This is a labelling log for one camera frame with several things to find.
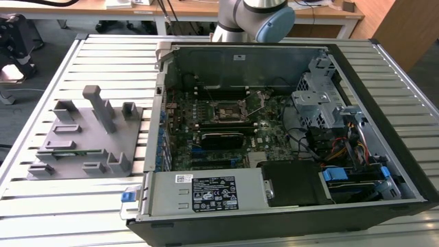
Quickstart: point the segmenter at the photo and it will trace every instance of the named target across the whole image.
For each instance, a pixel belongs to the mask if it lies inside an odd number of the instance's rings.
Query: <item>table leg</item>
[[[338,39],[349,39],[351,37],[357,23],[358,23],[358,19],[351,19],[351,20],[346,21],[346,23],[341,29],[341,32],[338,33],[338,36],[337,36]]]
[[[68,26],[67,26],[67,20],[56,20],[58,21],[58,24],[60,25],[60,28],[66,29]]]
[[[160,36],[166,36],[167,35],[167,31],[166,31],[166,20],[163,16],[156,16],[155,17],[155,22],[156,22],[156,26],[158,26],[158,34]]]

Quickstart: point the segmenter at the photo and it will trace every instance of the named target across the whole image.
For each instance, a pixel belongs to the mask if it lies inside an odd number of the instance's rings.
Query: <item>white desk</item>
[[[172,0],[172,5],[180,21],[218,21],[218,3]],[[167,7],[167,10],[170,15],[172,15],[170,7]],[[66,8],[55,8],[14,1],[0,1],[0,13],[20,13],[28,19],[155,21],[159,35],[167,35],[166,20],[156,1],[151,6],[134,5],[131,9],[106,9],[104,0],[80,0],[76,4]],[[347,39],[351,36],[358,21],[363,19],[363,17],[359,11],[350,13],[334,10],[330,7],[319,7],[314,9],[314,14],[311,9],[298,10],[297,24],[313,24],[315,22],[317,25],[341,25],[342,29],[338,38]]]

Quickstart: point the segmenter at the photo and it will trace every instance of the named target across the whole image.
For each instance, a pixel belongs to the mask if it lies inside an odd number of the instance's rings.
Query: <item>red wire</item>
[[[343,140],[343,139],[346,139],[346,137],[339,137],[339,138],[337,138],[337,139],[334,140],[334,142],[333,142],[333,150],[331,150],[331,153],[334,152],[337,141],[338,141],[338,140]]]

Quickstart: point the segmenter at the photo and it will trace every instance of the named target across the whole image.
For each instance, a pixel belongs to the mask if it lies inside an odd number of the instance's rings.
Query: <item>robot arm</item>
[[[215,42],[279,42],[295,23],[287,0],[222,0]]]

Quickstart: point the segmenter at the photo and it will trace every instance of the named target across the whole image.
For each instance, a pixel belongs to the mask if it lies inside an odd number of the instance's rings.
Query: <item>power supply label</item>
[[[196,213],[237,210],[235,177],[192,179],[192,210]]]

